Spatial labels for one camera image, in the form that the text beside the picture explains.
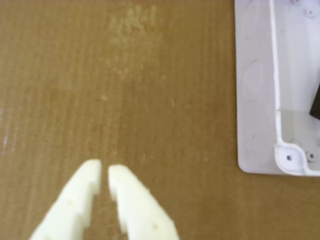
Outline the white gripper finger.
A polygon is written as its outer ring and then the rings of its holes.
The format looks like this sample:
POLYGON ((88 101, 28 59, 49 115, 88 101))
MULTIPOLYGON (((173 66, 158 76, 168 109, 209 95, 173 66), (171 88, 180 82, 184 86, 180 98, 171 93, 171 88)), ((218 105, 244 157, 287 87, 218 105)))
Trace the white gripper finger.
POLYGON ((174 221, 127 166, 109 166, 108 185, 116 202, 120 230, 129 240, 180 238, 174 221))
POLYGON ((94 197, 100 193, 102 163, 85 161, 65 184, 32 233, 31 240, 82 240, 91 225, 94 197))

